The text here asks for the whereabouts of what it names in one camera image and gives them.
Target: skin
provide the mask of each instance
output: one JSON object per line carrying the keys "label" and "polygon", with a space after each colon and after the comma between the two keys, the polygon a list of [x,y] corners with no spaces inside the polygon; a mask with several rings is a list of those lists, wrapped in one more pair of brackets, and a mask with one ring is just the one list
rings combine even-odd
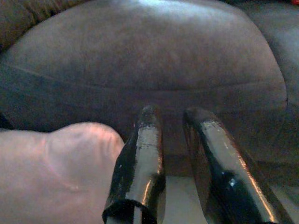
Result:
{"label": "skin", "polygon": [[0,223],[101,224],[124,143],[112,128],[0,133]]}

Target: glossy black surface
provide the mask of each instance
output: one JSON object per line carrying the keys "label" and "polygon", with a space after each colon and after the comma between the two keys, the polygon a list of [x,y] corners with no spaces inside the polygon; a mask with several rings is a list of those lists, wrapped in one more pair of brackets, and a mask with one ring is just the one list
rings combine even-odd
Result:
{"label": "glossy black surface", "polygon": [[162,223],[165,172],[159,109],[142,109],[114,168],[105,223]]}
{"label": "glossy black surface", "polygon": [[257,165],[215,115],[199,108],[186,110],[184,131],[209,223],[293,223]]}

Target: couch armrest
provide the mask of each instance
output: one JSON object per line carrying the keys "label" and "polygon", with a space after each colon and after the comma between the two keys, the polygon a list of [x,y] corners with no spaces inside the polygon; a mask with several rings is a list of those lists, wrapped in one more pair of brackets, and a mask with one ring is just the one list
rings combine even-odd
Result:
{"label": "couch armrest", "polygon": [[0,0],[0,52],[43,20],[88,0]]}

